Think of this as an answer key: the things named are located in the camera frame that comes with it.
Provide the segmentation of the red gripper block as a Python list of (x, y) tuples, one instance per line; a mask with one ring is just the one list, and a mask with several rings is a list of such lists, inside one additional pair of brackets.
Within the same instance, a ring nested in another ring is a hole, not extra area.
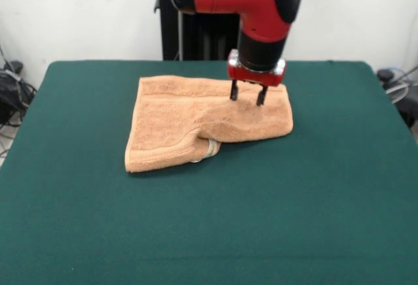
[(285, 76), (287, 62), (282, 58), (279, 59), (275, 67), (270, 71), (258, 72), (252, 71), (244, 67), (238, 58), (238, 50), (232, 49), (227, 59), (227, 73), (232, 80), (230, 100), (238, 99), (237, 81), (251, 82), (262, 85), (262, 90), (257, 96), (256, 105), (258, 107), (264, 105), (268, 87), (279, 86)]

